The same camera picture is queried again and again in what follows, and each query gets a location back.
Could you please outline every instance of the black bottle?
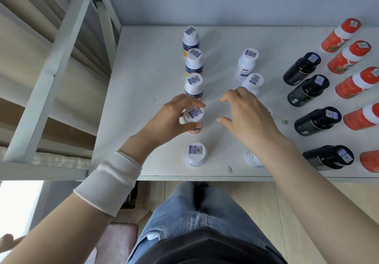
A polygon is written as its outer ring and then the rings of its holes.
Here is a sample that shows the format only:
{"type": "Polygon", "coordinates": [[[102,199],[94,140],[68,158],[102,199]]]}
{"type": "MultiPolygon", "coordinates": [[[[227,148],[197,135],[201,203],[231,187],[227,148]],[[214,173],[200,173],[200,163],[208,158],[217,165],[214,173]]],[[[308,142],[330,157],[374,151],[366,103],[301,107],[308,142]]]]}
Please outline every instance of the black bottle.
{"type": "Polygon", "coordinates": [[[299,84],[288,94],[287,99],[293,106],[301,107],[321,95],[324,89],[328,87],[329,80],[321,74],[316,74],[299,84]]]}
{"type": "Polygon", "coordinates": [[[325,145],[308,150],[303,156],[317,170],[341,169],[354,162],[352,151],[343,145],[325,145]]]}
{"type": "Polygon", "coordinates": [[[304,57],[299,58],[283,75],[283,80],[289,85],[298,85],[302,80],[306,79],[316,66],[321,62],[321,57],[314,53],[308,52],[304,57]]]}
{"type": "Polygon", "coordinates": [[[295,121],[295,130],[303,136],[310,136],[333,127],[342,119],[341,113],[334,107],[316,109],[295,121]]]}

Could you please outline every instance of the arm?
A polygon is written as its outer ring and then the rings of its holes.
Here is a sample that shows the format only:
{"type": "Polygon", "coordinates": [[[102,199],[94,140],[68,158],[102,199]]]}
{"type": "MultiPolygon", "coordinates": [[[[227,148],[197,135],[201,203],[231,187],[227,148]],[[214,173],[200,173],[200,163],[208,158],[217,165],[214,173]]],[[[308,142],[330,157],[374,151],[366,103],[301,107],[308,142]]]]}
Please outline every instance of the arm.
{"type": "Polygon", "coordinates": [[[378,263],[379,225],[343,195],[276,127],[267,109],[243,87],[229,90],[232,118],[218,118],[273,176],[284,199],[330,264],[378,263]]]}
{"type": "Polygon", "coordinates": [[[140,132],[124,143],[120,153],[114,152],[101,163],[2,264],[84,263],[134,187],[149,154],[198,126],[179,122],[182,111],[190,105],[205,107],[204,103],[184,94],[164,104],[140,132]]]}

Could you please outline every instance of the white bottle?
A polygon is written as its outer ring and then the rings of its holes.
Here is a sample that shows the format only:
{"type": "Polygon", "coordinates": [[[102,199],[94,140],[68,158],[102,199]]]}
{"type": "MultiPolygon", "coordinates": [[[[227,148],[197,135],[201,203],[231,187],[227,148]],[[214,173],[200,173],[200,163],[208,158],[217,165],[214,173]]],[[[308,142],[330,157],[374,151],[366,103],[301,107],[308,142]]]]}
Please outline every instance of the white bottle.
{"type": "Polygon", "coordinates": [[[195,128],[194,130],[187,131],[188,134],[199,134],[203,129],[203,120],[204,110],[200,107],[191,105],[190,107],[186,108],[183,113],[183,123],[196,122],[201,124],[200,128],[195,128]]]}
{"type": "Polygon", "coordinates": [[[250,167],[264,167],[263,163],[259,161],[257,156],[251,153],[249,150],[246,152],[245,161],[250,167]]]}
{"type": "Polygon", "coordinates": [[[262,75],[258,73],[252,73],[244,81],[242,81],[241,86],[243,86],[252,94],[255,94],[256,97],[258,97],[261,86],[263,85],[264,82],[265,82],[265,79],[263,78],[262,75]]]}
{"type": "Polygon", "coordinates": [[[186,59],[186,76],[191,73],[203,75],[203,53],[200,49],[190,49],[186,59]]]}
{"type": "Polygon", "coordinates": [[[255,67],[255,61],[259,57],[259,52],[256,49],[245,49],[238,59],[234,77],[236,80],[244,80],[252,72],[255,67]]]}
{"type": "Polygon", "coordinates": [[[184,84],[184,91],[185,94],[201,100],[204,94],[203,77],[195,72],[188,75],[184,84]]]}
{"type": "Polygon", "coordinates": [[[200,166],[206,161],[206,148],[200,142],[192,142],[187,146],[185,159],[191,166],[200,166]]]}
{"type": "Polygon", "coordinates": [[[194,27],[193,25],[185,27],[184,32],[183,32],[184,58],[187,57],[187,51],[189,51],[191,48],[199,48],[199,45],[200,45],[200,37],[199,37],[199,31],[197,30],[197,27],[194,27]]]}

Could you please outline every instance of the person's right hand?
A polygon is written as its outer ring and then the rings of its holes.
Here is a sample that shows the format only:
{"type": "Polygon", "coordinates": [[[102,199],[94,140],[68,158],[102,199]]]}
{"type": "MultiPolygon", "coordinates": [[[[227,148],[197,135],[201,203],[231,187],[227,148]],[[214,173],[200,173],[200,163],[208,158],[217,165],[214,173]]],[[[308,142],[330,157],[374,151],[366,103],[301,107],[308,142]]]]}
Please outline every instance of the person's right hand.
{"type": "Polygon", "coordinates": [[[233,120],[223,116],[217,121],[251,151],[285,138],[276,127],[267,108],[246,88],[240,86],[235,90],[230,89],[220,101],[230,103],[233,120]]]}

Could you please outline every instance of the red bottle cap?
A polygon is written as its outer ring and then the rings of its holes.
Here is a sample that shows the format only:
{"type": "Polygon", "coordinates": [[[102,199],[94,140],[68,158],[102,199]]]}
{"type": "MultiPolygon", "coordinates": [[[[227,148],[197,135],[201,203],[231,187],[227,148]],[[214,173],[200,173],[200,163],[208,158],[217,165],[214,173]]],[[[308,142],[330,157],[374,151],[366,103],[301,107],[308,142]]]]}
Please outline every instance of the red bottle cap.
{"type": "Polygon", "coordinates": [[[358,19],[349,18],[341,24],[341,28],[348,33],[354,33],[361,25],[362,23],[358,19]]]}
{"type": "Polygon", "coordinates": [[[374,113],[376,117],[379,117],[379,102],[372,106],[372,113],[374,113]]]}
{"type": "Polygon", "coordinates": [[[379,68],[370,66],[360,72],[360,77],[368,84],[376,84],[379,82],[379,68]]]}
{"type": "Polygon", "coordinates": [[[349,47],[350,52],[356,56],[364,56],[371,50],[371,45],[364,40],[357,40],[349,47]]]}

